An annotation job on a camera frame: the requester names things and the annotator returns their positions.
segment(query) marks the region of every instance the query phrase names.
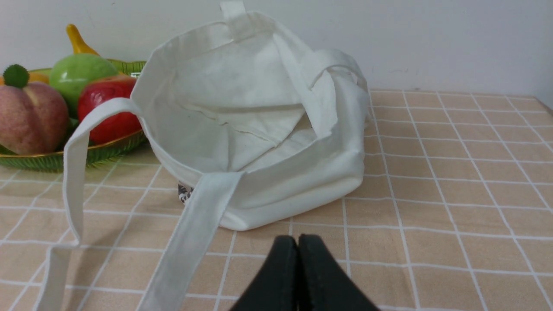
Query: green plate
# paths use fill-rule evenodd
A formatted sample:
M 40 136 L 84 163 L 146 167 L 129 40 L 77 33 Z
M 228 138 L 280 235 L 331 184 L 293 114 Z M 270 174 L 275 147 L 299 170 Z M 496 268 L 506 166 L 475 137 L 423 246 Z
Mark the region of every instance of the green plate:
M 120 60 L 109 59 L 115 67 L 126 75 L 138 77 L 145 61 L 126 63 Z M 31 70 L 48 75 L 50 68 Z M 148 139 L 143 131 L 138 131 L 126 137 L 101 145 L 90 146 L 86 158 L 88 167 L 96 167 L 104 163 L 112 162 L 128 152 L 136 149 Z M 62 172 L 64 169 L 63 151 L 34 154 L 16 155 L 10 150 L 0 146 L 0 165 L 41 172 Z

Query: tote bag handle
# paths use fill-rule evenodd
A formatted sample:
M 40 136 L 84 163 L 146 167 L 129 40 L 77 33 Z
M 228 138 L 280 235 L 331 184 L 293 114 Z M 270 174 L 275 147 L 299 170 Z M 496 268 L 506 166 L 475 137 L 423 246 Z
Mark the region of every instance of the tote bag handle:
M 76 240 L 49 248 L 43 285 L 34 307 L 36 311 L 61 309 L 71 251 L 81 245 L 84 230 L 83 192 L 90 130 L 120 112 L 140 115 L 132 100 L 111 99 L 92 110 L 65 145 L 63 198 L 67 220 Z M 210 173 L 200 178 L 154 272 L 139 310 L 179 309 L 243 174 Z

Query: red apple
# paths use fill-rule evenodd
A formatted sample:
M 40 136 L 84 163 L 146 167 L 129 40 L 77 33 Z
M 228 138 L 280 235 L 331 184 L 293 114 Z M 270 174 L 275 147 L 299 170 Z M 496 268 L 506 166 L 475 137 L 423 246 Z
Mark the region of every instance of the red apple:
M 116 98 L 130 98 L 137 79 L 117 75 L 105 77 L 89 83 L 82 91 L 77 106 L 79 122 L 94 108 L 104 102 Z M 130 112 L 121 112 L 105 119 L 90 131 L 90 140 L 95 144 L 103 144 L 128 136 L 142 129 L 138 118 Z

